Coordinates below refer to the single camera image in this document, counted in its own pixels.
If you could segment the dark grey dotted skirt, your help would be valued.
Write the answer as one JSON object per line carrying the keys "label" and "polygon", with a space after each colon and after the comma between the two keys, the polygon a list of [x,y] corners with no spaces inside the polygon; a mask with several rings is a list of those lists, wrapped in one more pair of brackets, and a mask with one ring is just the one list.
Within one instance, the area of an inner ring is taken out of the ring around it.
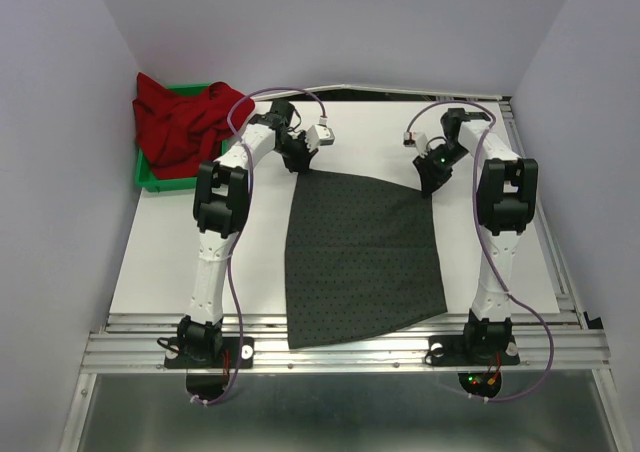
{"label": "dark grey dotted skirt", "polygon": [[432,202],[391,182],[299,176],[284,265],[291,349],[374,338],[447,310]]}

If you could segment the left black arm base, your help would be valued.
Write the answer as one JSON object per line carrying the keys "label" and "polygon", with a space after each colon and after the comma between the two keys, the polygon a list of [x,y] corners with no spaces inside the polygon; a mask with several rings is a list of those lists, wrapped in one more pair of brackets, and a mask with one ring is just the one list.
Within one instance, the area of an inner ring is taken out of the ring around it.
{"label": "left black arm base", "polygon": [[231,369],[240,361],[240,369],[253,367],[255,340],[251,336],[222,336],[219,352],[195,347],[181,347],[177,337],[160,337],[156,340],[165,353],[164,367],[173,369]]}

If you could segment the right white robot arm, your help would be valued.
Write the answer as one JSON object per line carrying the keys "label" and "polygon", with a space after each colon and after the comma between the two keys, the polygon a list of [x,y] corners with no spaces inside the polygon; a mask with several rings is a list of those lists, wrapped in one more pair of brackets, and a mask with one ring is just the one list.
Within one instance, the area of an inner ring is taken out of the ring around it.
{"label": "right white robot arm", "polygon": [[515,153],[494,133],[496,116],[475,104],[471,111],[461,100],[447,102],[440,118],[442,135],[432,140],[413,129],[412,119],[403,144],[413,147],[413,160],[421,194],[429,197],[453,175],[463,158],[473,159],[472,211],[474,228],[482,250],[477,292],[460,338],[463,356],[482,362],[510,340],[512,333],[509,280],[520,237],[533,220],[536,209],[538,163]]}

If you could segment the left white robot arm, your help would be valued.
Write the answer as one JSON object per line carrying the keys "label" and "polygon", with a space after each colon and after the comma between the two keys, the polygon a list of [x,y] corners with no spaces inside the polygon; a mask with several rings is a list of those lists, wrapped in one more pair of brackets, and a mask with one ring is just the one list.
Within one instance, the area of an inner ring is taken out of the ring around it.
{"label": "left white robot arm", "polygon": [[222,296],[228,261],[249,217],[255,166],[279,154],[292,173],[310,170],[326,120],[305,131],[291,125],[300,114],[284,99],[255,114],[240,139],[221,157],[199,166],[193,217],[199,232],[199,257],[189,307],[177,327],[178,342],[199,365],[215,364],[222,354]]}

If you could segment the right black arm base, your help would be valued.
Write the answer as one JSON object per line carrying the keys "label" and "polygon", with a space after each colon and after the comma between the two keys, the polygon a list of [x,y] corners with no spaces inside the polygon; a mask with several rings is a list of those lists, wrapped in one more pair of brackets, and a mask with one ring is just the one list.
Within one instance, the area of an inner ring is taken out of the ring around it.
{"label": "right black arm base", "polygon": [[434,367],[481,367],[498,364],[515,366],[520,364],[517,351],[508,353],[514,342],[500,343],[495,340],[470,344],[462,335],[434,335],[428,339],[427,353],[423,362]]}

